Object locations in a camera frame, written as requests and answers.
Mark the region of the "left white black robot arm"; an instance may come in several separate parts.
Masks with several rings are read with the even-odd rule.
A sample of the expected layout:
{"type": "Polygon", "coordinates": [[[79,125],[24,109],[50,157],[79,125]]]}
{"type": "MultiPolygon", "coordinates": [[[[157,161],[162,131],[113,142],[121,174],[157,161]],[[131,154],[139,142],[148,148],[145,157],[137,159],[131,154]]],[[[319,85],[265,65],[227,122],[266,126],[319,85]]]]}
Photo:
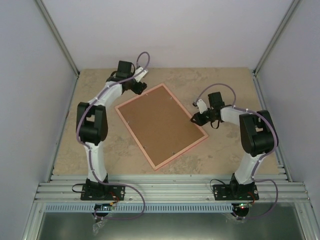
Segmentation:
{"type": "Polygon", "coordinates": [[[125,91],[141,95],[147,84],[141,82],[148,73],[146,67],[137,66],[131,72],[132,63],[120,61],[118,68],[105,82],[102,90],[87,102],[80,102],[76,110],[76,139],[85,148],[88,162],[87,179],[96,183],[92,194],[99,200],[108,197],[110,188],[104,163],[104,141],[108,135],[107,109],[125,91]]]}

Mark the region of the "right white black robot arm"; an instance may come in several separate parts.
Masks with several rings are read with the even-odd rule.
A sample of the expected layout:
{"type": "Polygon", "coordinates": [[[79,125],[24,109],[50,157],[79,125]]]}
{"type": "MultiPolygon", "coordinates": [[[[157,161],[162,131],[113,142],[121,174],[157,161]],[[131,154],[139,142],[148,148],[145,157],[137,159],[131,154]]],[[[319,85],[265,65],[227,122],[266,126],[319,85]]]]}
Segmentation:
{"type": "Polygon", "coordinates": [[[237,125],[240,130],[243,158],[228,184],[220,182],[212,186],[214,198],[221,200],[257,200],[255,175],[261,163],[278,147],[278,136],[267,110],[251,111],[234,105],[226,105],[220,92],[208,95],[209,103],[197,98],[193,106],[198,108],[190,121],[198,126],[217,122],[237,125]]]}

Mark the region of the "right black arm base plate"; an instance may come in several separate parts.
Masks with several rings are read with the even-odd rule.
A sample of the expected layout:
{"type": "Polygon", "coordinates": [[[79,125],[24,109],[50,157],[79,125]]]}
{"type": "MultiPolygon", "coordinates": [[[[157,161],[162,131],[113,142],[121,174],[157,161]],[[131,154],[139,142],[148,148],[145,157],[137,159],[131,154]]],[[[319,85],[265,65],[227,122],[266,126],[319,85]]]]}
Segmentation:
{"type": "Polygon", "coordinates": [[[241,184],[239,186],[214,184],[211,188],[216,201],[257,201],[260,199],[255,184],[241,184]]]}

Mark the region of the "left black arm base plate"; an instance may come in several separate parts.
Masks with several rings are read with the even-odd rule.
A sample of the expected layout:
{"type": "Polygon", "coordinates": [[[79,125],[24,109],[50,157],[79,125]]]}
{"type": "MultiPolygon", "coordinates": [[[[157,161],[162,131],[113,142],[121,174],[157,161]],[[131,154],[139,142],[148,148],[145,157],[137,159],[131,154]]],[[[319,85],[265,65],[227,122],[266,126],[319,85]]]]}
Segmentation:
{"type": "Polygon", "coordinates": [[[124,186],[118,185],[85,185],[82,188],[80,199],[82,201],[123,201],[125,190],[124,186]]]}

